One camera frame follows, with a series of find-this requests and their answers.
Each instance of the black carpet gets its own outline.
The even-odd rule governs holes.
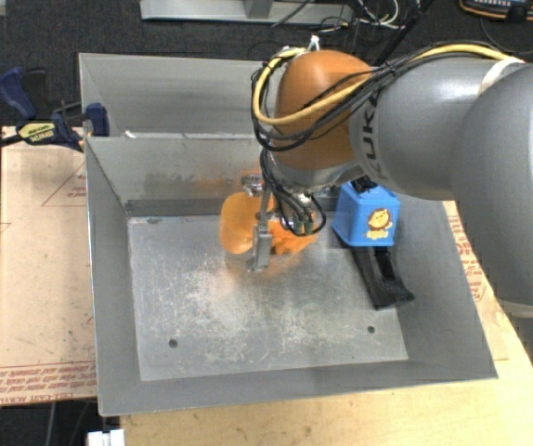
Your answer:
[[[0,75],[14,66],[47,69],[50,99],[79,100],[77,56],[80,52],[149,54],[212,59],[265,59],[284,45],[305,46],[311,30],[281,25],[207,22],[143,22],[140,0],[6,0],[0,17]],[[488,29],[504,46],[533,47],[533,23]],[[322,44],[374,61],[392,33],[372,28],[335,33]],[[457,0],[435,0],[393,56],[448,40],[487,41],[478,18],[458,8]],[[533,61],[533,53],[523,55]],[[0,97],[0,127],[19,121]],[[81,445],[86,431],[104,425],[95,404],[61,402],[51,445]],[[0,446],[45,444],[49,405],[0,409]]]

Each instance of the yellow cable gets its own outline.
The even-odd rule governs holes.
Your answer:
[[[295,56],[299,56],[303,54],[304,52],[305,50],[303,48],[293,48],[289,51],[282,52],[279,55],[277,55],[275,58],[273,58],[261,72],[258,78],[258,81],[256,82],[256,87],[254,89],[253,101],[252,101],[253,113],[256,116],[256,119],[258,119],[260,122],[264,124],[269,124],[269,125],[285,125],[285,124],[294,123],[306,117],[307,115],[310,115],[316,111],[321,110],[322,108],[324,108],[325,106],[329,104],[334,104],[336,102],[343,100],[345,97],[349,96],[351,93],[353,93],[353,91],[358,89],[361,85],[363,85],[369,79],[369,76],[366,76],[363,79],[359,80],[357,83],[354,83],[351,86],[346,87],[342,91],[334,93],[331,96],[328,96],[327,98],[322,99],[312,104],[311,106],[303,108],[302,110],[298,112],[294,112],[293,114],[289,114],[284,117],[265,116],[260,111],[259,95],[262,91],[262,87],[265,84],[267,78],[269,77],[270,73],[273,71],[273,68],[275,68],[282,59],[293,58]],[[510,56],[505,53],[501,53],[500,51],[497,51],[495,49],[491,49],[485,46],[454,44],[454,45],[439,46],[439,47],[430,49],[429,51],[422,53],[418,57],[413,58],[412,61],[421,59],[421,58],[434,56],[434,55],[444,54],[444,53],[472,53],[472,54],[481,55],[487,58],[492,58],[492,59],[497,59],[497,60],[510,58]]]
[[[426,58],[434,55],[441,55],[444,53],[473,53],[476,55],[485,56],[492,59],[507,59],[510,58],[510,55],[501,53],[495,49],[488,48],[486,46],[480,45],[466,45],[466,44],[455,44],[455,45],[444,45],[437,48],[432,48],[429,51],[421,54],[420,56],[413,58],[412,61],[417,59]]]

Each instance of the orange object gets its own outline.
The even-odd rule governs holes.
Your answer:
[[[219,218],[219,242],[224,249],[234,255],[241,255],[252,248],[253,228],[261,201],[262,198],[250,197],[243,191],[227,197]]]
[[[321,92],[329,89],[350,74],[349,78],[332,93],[340,91],[369,76],[371,67],[361,59],[341,51],[322,49],[312,51],[294,59],[279,84],[275,104],[275,117],[283,117],[301,110]],[[302,131],[314,124],[324,113],[332,109],[330,104],[322,111],[316,111],[290,124],[278,125],[277,129],[286,135]],[[349,140],[349,110],[340,114],[318,129],[313,139],[292,151],[277,154],[281,163],[295,169],[316,170],[344,164],[354,158]]]
[[[219,218],[219,242],[233,255],[241,255],[252,248],[253,229],[257,223],[262,198],[249,197],[240,191],[227,197],[221,207]],[[268,209],[274,207],[270,199]],[[276,255],[295,255],[316,241],[317,235],[295,236],[285,230],[278,221],[268,223],[268,232],[273,235],[273,251]]]
[[[268,223],[268,232],[273,235],[273,250],[276,255],[295,255],[318,239],[316,234],[295,236],[278,221]]]

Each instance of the blue clamp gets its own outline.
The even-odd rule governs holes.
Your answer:
[[[67,110],[81,110],[80,104],[72,104],[52,111],[49,119],[38,120],[38,110],[32,103],[28,92],[22,83],[22,68],[12,68],[0,77],[0,94],[5,102],[19,111],[22,120],[16,126],[19,140],[24,140],[30,145],[55,144],[76,151],[83,151],[83,138],[92,135],[107,137],[110,135],[110,122],[106,109],[99,103],[89,104],[84,112],[72,117],[67,116]],[[38,84],[38,94],[44,90],[42,84]],[[91,133],[82,137],[72,129],[72,123],[90,121],[93,127]]]

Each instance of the black object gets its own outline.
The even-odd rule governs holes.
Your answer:
[[[415,299],[398,275],[388,247],[349,247],[374,308],[397,307]]]
[[[366,175],[352,180],[351,186],[357,193],[365,193],[366,191],[370,191],[371,189],[378,187],[378,184],[372,181],[372,179]]]

